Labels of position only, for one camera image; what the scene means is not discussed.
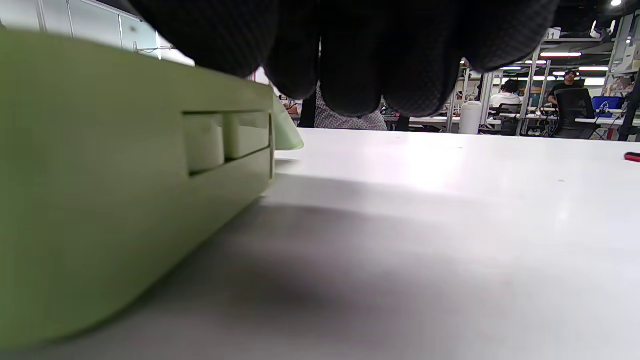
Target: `man in black shirt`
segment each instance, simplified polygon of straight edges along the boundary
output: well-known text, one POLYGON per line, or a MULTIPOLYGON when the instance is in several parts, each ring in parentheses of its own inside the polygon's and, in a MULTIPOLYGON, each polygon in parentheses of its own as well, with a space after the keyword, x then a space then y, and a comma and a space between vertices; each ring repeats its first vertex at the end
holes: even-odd
POLYGON ((567 72, 564 73, 564 83, 558 84, 551 89, 549 102, 558 106, 558 101, 556 100, 556 91, 558 90, 582 88, 582 85, 575 82, 576 75, 575 70, 567 70, 567 72))

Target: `person in white shirt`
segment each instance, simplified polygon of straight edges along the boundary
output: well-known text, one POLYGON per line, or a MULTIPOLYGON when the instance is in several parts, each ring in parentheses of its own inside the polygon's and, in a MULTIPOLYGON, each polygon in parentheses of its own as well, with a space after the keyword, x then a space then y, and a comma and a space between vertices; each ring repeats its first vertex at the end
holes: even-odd
POLYGON ((490 106, 492 108, 498 108, 501 104, 520 105, 520 97, 517 94, 518 91, 520 91, 520 87, 518 86, 517 81, 507 81, 504 83, 501 90, 501 93, 491 96, 490 106))

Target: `finger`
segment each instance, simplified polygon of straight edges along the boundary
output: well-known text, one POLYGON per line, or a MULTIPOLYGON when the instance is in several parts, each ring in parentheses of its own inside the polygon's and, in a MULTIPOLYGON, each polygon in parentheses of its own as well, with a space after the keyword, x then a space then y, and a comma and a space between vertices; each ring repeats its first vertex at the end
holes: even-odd
POLYGON ((393 57, 385 62, 383 94, 404 116, 427 116, 440 110, 460 69, 456 47, 455 1, 400 1, 391 38, 393 57), (438 17, 438 21, 425 21, 438 17))
POLYGON ((328 0, 321 5, 320 87, 333 111, 351 117, 380 105, 376 53, 385 30, 382 0, 328 0))
POLYGON ((245 78, 267 59, 277 0, 129 0, 197 65, 245 78))
POLYGON ((265 73, 278 90, 306 99, 316 88, 320 33, 315 0, 281 0, 275 43, 265 73))
POLYGON ((466 0, 464 57, 486 72, 531 54, 551 26, 558 0, 499 0, 494 6, 466 0))

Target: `rectangular slot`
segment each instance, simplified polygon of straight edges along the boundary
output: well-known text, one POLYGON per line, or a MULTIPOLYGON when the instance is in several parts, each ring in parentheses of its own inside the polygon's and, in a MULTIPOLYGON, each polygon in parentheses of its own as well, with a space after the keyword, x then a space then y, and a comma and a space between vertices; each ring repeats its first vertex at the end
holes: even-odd
POLYGON ((210 171, 225 163, 223 116, 183 114, 184 145, 190 175, 210 171))
POLYGON ((236 160, 269 146, 269 113, 225 113, 225 156, 236 160))

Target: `patterned shirt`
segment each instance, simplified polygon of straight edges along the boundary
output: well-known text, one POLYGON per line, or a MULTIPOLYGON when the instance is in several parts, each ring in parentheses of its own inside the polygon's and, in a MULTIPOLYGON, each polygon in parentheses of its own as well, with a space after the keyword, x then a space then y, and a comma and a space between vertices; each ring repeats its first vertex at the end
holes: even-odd
POLYGON ((378 110, 363 117, 346 117, 333 112, 324 102, 320 84, 317 86, 316 127, 321 129, 387 130, 385 118, 378 110))

